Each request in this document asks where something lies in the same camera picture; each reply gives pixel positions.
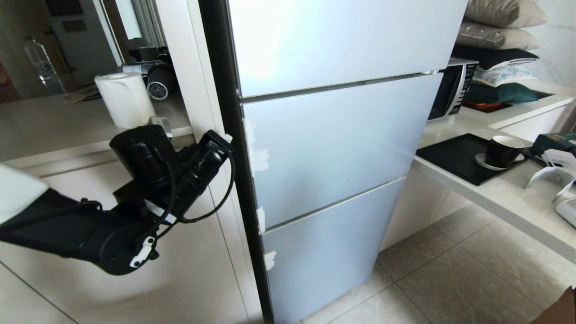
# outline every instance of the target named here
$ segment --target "refrigerator door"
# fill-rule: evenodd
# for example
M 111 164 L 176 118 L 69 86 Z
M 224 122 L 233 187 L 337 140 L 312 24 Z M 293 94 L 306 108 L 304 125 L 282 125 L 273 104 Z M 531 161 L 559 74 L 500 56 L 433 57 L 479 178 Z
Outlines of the refrigerator door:
M 228 0 L 242 97 L 446 67 L 466 0 Z
M 408 173 L 441 79 L 420 74 L 244 104 L 263 227 Z
M 294 324 L 368 279 L 404 180 L 262 235 L 264 252 L 275 252 L 274 323 Z

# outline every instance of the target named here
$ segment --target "microwave door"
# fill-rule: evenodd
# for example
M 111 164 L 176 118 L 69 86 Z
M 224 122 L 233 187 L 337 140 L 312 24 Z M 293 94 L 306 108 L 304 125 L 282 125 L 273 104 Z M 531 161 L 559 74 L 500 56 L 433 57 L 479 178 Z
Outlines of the microwave door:
M 458 89 L 460 89 L 461 83 L 464 82 L 465 74 L 463 73 L 462 65 L 448 66 L 440 72 L 444 75 L 428 119 L 444 117 L 452 110 L 454 103 L 458 100 L 456 97 Z

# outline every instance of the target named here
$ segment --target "refrigerator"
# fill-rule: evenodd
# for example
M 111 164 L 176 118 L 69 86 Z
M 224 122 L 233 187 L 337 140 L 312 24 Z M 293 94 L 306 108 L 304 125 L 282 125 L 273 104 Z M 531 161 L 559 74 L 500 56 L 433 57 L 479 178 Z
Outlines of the refrigerator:
M 466 0 L 200 0 L 264 319 L 368 279 Z

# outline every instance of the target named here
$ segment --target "plastic bottle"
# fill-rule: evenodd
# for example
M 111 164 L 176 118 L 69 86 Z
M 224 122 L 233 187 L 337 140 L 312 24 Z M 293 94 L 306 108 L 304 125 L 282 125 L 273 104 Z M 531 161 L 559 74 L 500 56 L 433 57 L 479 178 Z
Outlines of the plastic bottle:
M 24 50 L 26 51 L 26 54 L 28 54 L 30 62 L 32 62 L 38 70 L 38 77 L 40 80 L 55 77 L 56 71 L 54 71 L 54 67 L 52 62 L 50 62 L 48 54 L 46 54 L 44 46 L 37 43 L 32 36 L 26 36 L 25 40 L 26 45 L 24 46 Z

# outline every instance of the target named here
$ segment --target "mug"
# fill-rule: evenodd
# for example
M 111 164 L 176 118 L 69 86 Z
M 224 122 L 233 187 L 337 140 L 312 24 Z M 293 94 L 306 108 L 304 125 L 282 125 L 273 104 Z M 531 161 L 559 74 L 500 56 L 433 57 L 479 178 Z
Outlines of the mug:
M 524 143 L 508 136 L 494 136 L 486 150 L 486 164 L 498 168 L 507 168 L 520 155 Z

